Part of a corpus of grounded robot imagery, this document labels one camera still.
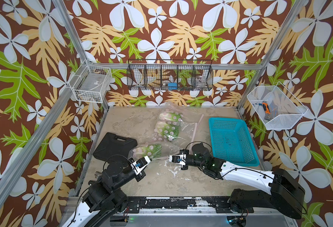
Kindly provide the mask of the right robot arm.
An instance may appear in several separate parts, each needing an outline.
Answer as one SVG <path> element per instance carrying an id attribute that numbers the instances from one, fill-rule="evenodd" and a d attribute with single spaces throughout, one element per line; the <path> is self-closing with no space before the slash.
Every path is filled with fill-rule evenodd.
<path id="1" fill-rule="evenodd" d="M 254 188 L 233 190 L 228 201 L 232 210 L 271 208 L 293 219 L 301 219 L 307 213 L 303 205 L 305 190 L 286 170 L 263 171 L 238 166 L 213 157 L 202 142 L 193 145 L 192 150 L 192 154 L 187 149 L 180 150 L 171 161 L 180 164 L 182 170 L 193 166 L 214 180 L 234 181 Z"/>

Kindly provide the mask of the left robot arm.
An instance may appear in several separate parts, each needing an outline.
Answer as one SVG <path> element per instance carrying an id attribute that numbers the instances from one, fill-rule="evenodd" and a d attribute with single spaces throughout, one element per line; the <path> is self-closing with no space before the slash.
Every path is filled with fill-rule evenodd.
<path id="1" fill-rule="evenodd" d="M 102 171 L 93 182 L 74 213 L 65 221 L 64 227 L 100 227 L 112 215 L 126 209 L 128 196 L 121 187 L 135 179 L 142 180 L 144 169 L 151 162 L 148 156 L 134 161 L 128 159 L 129 166 L 113 162 Z"/>

